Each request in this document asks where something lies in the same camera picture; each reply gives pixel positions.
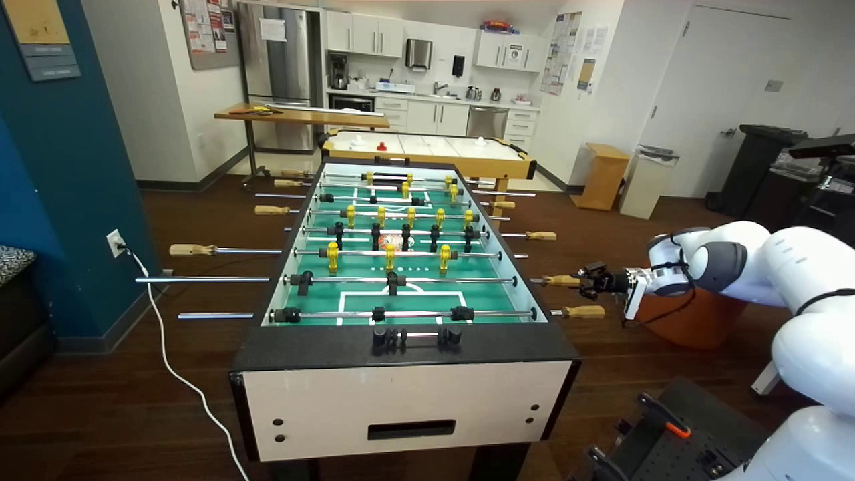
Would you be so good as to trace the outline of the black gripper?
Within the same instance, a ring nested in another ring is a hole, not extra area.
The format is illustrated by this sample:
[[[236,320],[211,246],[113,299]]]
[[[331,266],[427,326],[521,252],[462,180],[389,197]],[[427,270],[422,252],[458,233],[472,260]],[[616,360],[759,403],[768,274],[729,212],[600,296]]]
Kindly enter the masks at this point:
[[[612,274],[604,266],[589,266],[580,270],[580,294],[589,299],[600,299],[601,294],[620,294],[625,320],[635,320],[639,315],[648,287],[651,280],[641,270]]]

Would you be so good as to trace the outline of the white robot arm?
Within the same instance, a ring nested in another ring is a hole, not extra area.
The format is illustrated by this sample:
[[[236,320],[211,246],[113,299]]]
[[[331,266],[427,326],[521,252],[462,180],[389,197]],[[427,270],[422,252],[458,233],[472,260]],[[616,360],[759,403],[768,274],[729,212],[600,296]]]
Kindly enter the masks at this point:
[[[769,233],[727,223],[656,236],[644,268],[580,268],[589,299],[624,296],[636,320],[644,296],[708,292],[787,307],[768,379],[810,399],[723,481],[855,481],[855,250],[816,228]]]

